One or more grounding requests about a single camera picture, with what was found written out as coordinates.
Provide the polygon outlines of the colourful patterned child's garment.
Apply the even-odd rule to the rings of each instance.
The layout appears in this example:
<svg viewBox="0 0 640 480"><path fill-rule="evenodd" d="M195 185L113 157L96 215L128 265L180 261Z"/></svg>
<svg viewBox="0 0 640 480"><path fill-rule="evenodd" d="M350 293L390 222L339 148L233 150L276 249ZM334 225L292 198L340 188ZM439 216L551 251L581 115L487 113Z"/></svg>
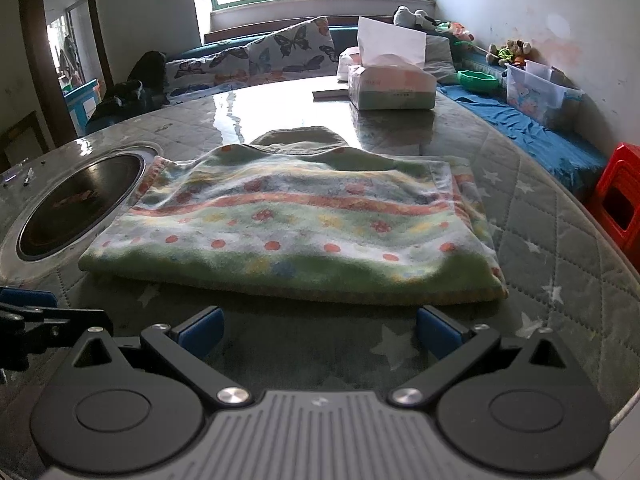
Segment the colourful patterned child's garment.
<svg viewBox="0 0 640 480"><path fill-rule="evenodd" d="M469 162L276 130L197 159L158 158L82 270L314 301L506 298Z"/></svg>

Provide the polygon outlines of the black marker pen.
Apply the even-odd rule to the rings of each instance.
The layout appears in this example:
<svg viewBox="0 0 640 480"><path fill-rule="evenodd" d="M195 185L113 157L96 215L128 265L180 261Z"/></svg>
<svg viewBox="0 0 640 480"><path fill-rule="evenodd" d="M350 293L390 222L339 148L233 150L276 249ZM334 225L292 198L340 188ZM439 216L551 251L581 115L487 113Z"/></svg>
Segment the black marker pen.
<svg viewBox="0 0 640 480"><path fill-rule="evenodd" d="M23 185L24 186L29 185L29 183L32 182L32 179L34 177L35 177L35 169L34 168L29 168L29 170L27 170L26 174L24 175Z"/></svg>

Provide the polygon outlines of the grey pillow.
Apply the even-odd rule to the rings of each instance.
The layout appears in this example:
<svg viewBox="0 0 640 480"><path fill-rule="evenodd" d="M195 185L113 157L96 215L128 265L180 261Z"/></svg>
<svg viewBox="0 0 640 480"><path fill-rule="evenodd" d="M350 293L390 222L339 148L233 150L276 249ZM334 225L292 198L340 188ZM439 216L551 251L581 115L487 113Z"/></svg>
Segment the grey pillow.
<svg viewBox="0 0 640 480"><path fill-rule="evenodd" d="M427 35L425 38L424 72L434 76L439 84L458 83L458 72L454 67L449 39Z"/></svg>

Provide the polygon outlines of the blue white cabinet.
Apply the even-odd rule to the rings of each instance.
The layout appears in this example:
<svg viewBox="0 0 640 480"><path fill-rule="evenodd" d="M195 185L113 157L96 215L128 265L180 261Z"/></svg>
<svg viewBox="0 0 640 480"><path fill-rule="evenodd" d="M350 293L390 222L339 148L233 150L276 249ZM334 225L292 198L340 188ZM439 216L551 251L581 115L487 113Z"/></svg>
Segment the blue white cabinet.
<svg viewBox="0 0 640 480"><path fill-rule="evenodd" d="M91 79L85 84L63 91L64 101L76 136L86 134L87 124L96 107L101 102L99 79Z"/></svg>

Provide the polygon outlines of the butterfly print cushion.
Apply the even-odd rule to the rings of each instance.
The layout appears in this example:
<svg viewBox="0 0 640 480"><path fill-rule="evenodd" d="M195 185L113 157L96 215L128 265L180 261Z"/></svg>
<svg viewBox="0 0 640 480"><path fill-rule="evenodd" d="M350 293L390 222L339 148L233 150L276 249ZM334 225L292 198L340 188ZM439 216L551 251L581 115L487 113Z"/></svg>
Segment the butterfly print cushion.
<svg viewBox="0 0 640 480"><path fill-rule="evenodd" d="M171 61L166 64L165 93L175 101L191 93L333 76L339 56L329 21L319 16L270 32L245 46Z"/></svg>

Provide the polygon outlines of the clear plastic storage box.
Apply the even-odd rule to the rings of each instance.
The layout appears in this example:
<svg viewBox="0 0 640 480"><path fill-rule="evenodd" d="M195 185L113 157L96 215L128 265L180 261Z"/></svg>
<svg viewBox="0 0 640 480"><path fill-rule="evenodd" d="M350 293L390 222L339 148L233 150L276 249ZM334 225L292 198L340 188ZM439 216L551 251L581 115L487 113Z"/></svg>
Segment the clear plastic storage box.
<svg viewBox="0 0 640 480"><path fill-rule="evenodd" d="M506 68L506 102L542 126L573 130L584 92L567 86L566 77L547 65Z"/></svg>

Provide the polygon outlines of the pink tissue pack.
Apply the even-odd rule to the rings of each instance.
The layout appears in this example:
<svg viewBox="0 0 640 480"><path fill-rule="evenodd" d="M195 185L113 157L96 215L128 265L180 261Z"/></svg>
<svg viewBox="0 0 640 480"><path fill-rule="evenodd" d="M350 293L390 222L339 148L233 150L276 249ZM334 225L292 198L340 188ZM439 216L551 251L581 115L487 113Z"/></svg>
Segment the pink tissue pack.
<svg viewBox="0 0 640 480"><path fill-rule="evenodd" d="M360 16L358 61L348 68L357 110L432 110L436 78L424 70L426 33Z"/></svg>
<svg viewBox="0 0 640 480"><path fill-rule="evenodd" d="M360 54L358 47L346 48L338 57L336 76L339 82L347 82L349 69L352 66L360 65Z"/></svg>

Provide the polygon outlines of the blue sofa bench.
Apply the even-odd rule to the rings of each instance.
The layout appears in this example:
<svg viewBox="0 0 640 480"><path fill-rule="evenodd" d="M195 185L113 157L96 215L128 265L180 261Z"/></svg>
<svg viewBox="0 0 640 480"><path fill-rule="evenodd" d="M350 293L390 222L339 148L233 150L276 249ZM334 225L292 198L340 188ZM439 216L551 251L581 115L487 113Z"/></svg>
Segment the blue sofa bench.
<svg viewBox="0 0 640 480"><path fill-rule="evenodd" d="M357 25L334 25L329 27L329 31L338 53L356 46ZM257 34L214 41L170 54L168 61L208 58L228 49L246 47L250 42L266 37L267 34ZM504 90L491 96L469 92L460 84L438 86L438 90L495 127L576 196L590 193L588 190L597 184L608 163L608 158L579 134L546 128L506 104Z"/></svg>

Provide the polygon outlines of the green bowl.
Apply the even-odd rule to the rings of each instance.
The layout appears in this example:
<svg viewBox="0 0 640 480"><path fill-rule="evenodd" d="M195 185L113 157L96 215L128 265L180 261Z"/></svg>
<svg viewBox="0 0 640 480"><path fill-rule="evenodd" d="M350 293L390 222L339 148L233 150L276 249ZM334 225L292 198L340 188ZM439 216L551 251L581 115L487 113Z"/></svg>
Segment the green bowl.
<svg viewBox="0 0 640 480"><path fill-rule="evenodd" d="M498 78L477 70L459 70L458 83L466 91L474 93L492 93L501 87Z"/></svg>

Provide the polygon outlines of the red plastic stool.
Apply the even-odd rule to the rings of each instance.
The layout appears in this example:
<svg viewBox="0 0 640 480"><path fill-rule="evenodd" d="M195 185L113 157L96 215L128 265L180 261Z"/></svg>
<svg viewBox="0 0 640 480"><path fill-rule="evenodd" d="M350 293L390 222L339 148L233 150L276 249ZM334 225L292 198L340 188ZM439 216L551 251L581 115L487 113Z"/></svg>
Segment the red plastic stool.
<svg viewBox="0 0 640 480"><path fill-rule="evenodd" d="M588 210L625 256L639 264L640 150L617 145L600 177Z"/></svg>

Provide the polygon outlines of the black backpack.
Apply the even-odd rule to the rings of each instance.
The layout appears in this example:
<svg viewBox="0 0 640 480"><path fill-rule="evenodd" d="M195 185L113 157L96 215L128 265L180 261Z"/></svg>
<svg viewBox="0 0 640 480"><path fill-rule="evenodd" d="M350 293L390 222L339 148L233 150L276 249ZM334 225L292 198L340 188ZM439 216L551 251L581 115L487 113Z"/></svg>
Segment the black backpack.
<svg viewBox="0 0 640 480"><path fill-rule="evenodd" d="M169 101L165 90L166 54L148 51L134 64L128 78L105 93L86 125L94 133L129 118L159 110Z"/></svg>

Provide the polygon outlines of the white plush toy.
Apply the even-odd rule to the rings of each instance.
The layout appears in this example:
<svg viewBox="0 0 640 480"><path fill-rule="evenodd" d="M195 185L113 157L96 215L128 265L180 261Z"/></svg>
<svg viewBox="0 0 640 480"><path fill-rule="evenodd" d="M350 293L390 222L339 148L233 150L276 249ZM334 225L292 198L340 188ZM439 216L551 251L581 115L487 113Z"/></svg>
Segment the white plush toy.
<svg viewBox="0 0 640 480"><path fill-rule="evenodd" d="M400 27L432 32L436 29L438 21L431 18L425 10L411 11L408 6L398 6L393 15L393 24Z"/></svg>

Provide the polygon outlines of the colourful stuffed toys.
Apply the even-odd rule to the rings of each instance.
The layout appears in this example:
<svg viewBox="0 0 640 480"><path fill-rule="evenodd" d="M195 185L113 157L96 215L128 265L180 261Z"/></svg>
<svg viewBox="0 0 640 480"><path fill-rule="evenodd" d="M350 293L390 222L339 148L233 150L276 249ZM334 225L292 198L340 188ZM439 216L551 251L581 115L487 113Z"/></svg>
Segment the colourful stuffed toys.
<svg viewBox="0 0 640 480"><path fill-rule="evenodd" d="M518 68L524 68L532 51L533 46L529 42L509 39L502 47L491 44L485 55L485 61L489 65L501 67L514 65Z"/></svg>

